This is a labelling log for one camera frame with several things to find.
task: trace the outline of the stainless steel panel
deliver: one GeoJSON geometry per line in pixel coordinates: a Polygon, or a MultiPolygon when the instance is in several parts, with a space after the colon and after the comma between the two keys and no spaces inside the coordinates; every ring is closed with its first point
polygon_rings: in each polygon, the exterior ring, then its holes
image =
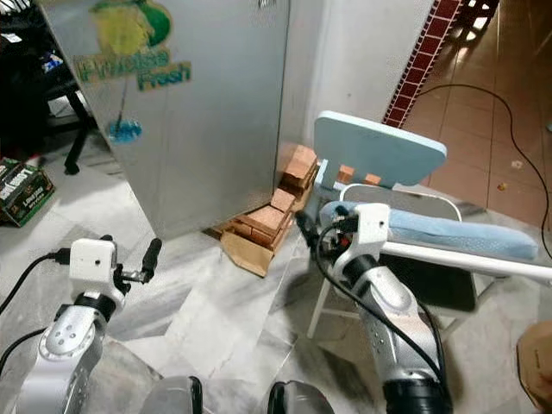
{"type": "MultiPolygon", "coordinates": [[[[42,4],[71,62],[100,53],[89,11],[97,3],[42,4]]],[[[168,11],[171,32],[151,50],[166,47],[171,62],[191,62],[191,80],[151,91],[139,90],[136,74],[79,83],[104,134],[120,112],[141,125],[136,141],[106,139],[154,230],[171,237],[251,210],[272,195],[289,0],[262,7],[259,0],[152,4],[168,11]]]]}

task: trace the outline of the power cord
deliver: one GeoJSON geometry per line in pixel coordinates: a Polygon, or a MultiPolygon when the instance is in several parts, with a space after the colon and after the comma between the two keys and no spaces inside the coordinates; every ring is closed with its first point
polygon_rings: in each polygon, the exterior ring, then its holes
{"type": "MultiPolygon", "coordinates": [[[[434,375],[437,377],[438,381],[439,381],[439,387],[441,388],[441,392],[442,392],[442,395],[443,397],[446,398],[448,404],[450,406],[452,406],[452,398],[450,396],[450,393],[449,393],[449,389],[447,387],[447,379],[445,377],[445,369],[444,369],[444,358],[442,356],[442,348],[439,349],[439,345],[437,345],[437,354],[440,355],[438,357],[439,359],[439,364],[441,365],[441,367],[437,367],[437,365],[435,364],[435,362],[430,358],[429,355],[427,355],[427,353],[421,349],[404,331],[402,331],[401,329],[399,329],[397,326],[395,326],[390,320],[388,320],[387,318],[379,315],[378,313],[374,312],[372,309],[370,309],[368,306],[366,306],[364,304],[364,302],[362,301],[361,298],[359,298],[357,295],[355,295],[354,293],[352,293],[350,291],[350,289],[348,289],[345,285],[343,285],[340,281],[338,281],[337,279],[335,279],[333,276],[331,276],[328,271],[324,268],[323,266],[323,263],[322,263],[322,258],[321,258],[321,251],[322,251],[322,245],[323,245],[323,239],[324,237],[331,231],[331,230],[334,230],[334,229],[343,229],[345,226],[349,225],[351,223],[351,221],[349,219],[344,219],[344,220],[341,220],[340,222],[336,222],[336,223],[332,223],[330,226],[328,226],[327,228],[325,228],[322,233],[320,234],[320,236],[318,237],[318,240],[317,240],[317,245],[316,245],[316,249],[315,249],[315,252],[314,252],[314,256],[315,256],[315,262],[317,263],[317,266],[318,266],[318,269],[320,270],[320,272],[322,273],[322,275],[324,276],[324,278],[326,278],[326,280],[328,280],[330,282],[331,285],[333,285],[336,289],[338,289],[340,292],[342,292],[345,296],[347,296],[349,299],[353,300],[354,302],[356,302],[364,311],[366,311],[368,314],[370,314],[371,316],[375,317],[378,321],[380,321],[381,323],[383,323],[391,332],[393,332],[395,335],[397,335],[400,339],[402,339],[403,341],[405,341],[412,349],[414,349],[414,351],[420,355],[420,358],[422,358],[426,364],[428,364],[428,366],[430,367],[431,371],[433,371],[434,375]]],[[[430,324],[432,326],[432,329],[436,329],[436,327],[434,328],[434,324],[433,324],[433,321],[431,320],[431,318],[429,317],[430,319],[430,324]]],[[[438,331],[437,332],[433,332],[434,336],[437,335],[438,336],[438,331]]]]}
{"type": "Polygon", "coordinates": [[[549,248],[548,246],[546,245],[546,239],[544,237],[544,226],[546,226],[546,219],[548,218],[549,216],[549,206],[550,206],[550,198],[549,198],[549,189],[548,187],[546,186],[546,181],[544,181],[544,178],[542,176],[542,174],[538,171],[538,168],[536,168],[535,164],[533,164],[533,162],[527,157],[527,155],[525,155],[524,151],[518,146],[518,144],[516,143],[516,139],[514,137],[514,117],[513,117],[513,114],[511,112],[511,108],[510,108],[510,105],[498,94],[494,93],[493,91],[489,91],[488,89],[485,89],[485,88],[479,88],[479,86],[473,86],[473,85],[466,85],[466,84],[447,84],[447,85],[438,85],[438,86],[434,86],[433,88],[429,88],[427,91],[423,91],[422,93],[420,93],[418,96],[421,97],[427,93],[430,93],[432,91],[435,91],[437,89],[442,89],[442,88],[450,88],[450,87],[461,87],[461,88],[468,88],[468,89],[474,89],[476,91],[481,91],[481,92],[485,92],[486,94],[489,94],[495,98],[497,98],[506,108],[506,110],[508,111],[508,117],[510,117],[510,137],[511,137],[511,142],[514,144],[514,147],[517,149],[517,151],[521,154],[522,157],[524,157],[524,159],[527,161],[527,163],[531,166],[531,168],[533,168],[533,170],[535,171],[536,175],[538,176],[538,178],[541,180],[541,184],[543,185],[543,189],[544,189],[544,196],[546,197],[546,210],[544,211],[544,217],[543,217],[543,222],[541,224],[541,239],[543,240],[543,246],[544,246],[544,250],[546,251],[547,255],[549,256],[549,258],[552,260],[552,254],[550,253],[549,251],[549,248]]]}
{"type": "Polygon", "coordinates": [[[44,254],[43,256],[39,257],[35,261],[33,261],[28,267],[24,270],[22,275],[17,280],[14,287],[12,287],[11,291],[8,293],[8,296],[6,299],[0,304],[0,315],[3,314],[3,312],[6,310],[6,307],[8,307],[9,302],[11,302],[11,299],[14,298],[17,291],[21,288],[23,282],[28,277],[28,274],[31,273],[31,271],[41,262],[44,260],[54,259],[61,265],[68,265],[69,264],[69,255],[70,255],[71,249],[70,248],[61,248],[55,253],[48,253],[44,254]]]}
{"type": "Polygon", "coordinates": [[[23,335],[21,338],[13,342],[11,345],[9,345],[8,349],[4,351],[2,354],[2,357],[0,358],[0,378],[2,378],[2,371],[4,366],[6,365],[6,361],[8,360],[9,355],[16,349],[19,345],[21,345],[23,342],[27,341],[27,339],[32,338],[33,336],[40,335],[42,332],[44,332],[46,328],[37,329],[33,332],[29,332],[26,335],[23,335]]]}

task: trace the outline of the stacked wooden blocks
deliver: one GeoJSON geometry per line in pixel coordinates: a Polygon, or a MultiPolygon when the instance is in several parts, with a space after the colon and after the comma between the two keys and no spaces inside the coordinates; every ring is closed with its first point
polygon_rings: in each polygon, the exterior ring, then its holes
{"type": "Polygon", "coordinates": [[[314,151],[297,146],[270,204],[210,229],[234,263],[261,277],[267,274],[292,225],[293,213],[303,209],[309,198],[316,169],[314,151]]]}

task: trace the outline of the brown tile floor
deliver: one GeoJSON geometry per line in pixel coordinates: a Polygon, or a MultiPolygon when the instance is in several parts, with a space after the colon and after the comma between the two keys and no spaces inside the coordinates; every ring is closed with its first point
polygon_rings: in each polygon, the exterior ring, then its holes
{"type": "MultiPolygon", "coordinates": [[[[536,3],[502,0],[488,30],[472,46],[445,46],[424,89],[452,82],[502,96],[513,112],[517,144],[552,189],[552,134],[545,128],[552,122],[552,40],[542,46],[535,35],[536,3]]],[[[541,3],[549,8],[545,0],[541,3]]],[[[500,101],[465,88],[432,91],[417,100],[405,129],[448,148],[445,165],[424,181],[429,187],[541,224],[543,186],[514,148],[500,101]]]]}

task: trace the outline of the cardboard box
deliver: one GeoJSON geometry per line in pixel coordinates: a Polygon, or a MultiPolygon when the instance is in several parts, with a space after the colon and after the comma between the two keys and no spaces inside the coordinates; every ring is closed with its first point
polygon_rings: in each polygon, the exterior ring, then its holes
{"type": "Polygon", "coordinates": [[[0,222],[21,227],[53,194],[47,175],[17,160],[0,160],[0,222]]]}
{"type": "Polygon", "coordinates": [[[517,342],[519,381],[533,405],[552,412],[552,321],[531,325],[517,342]]]}

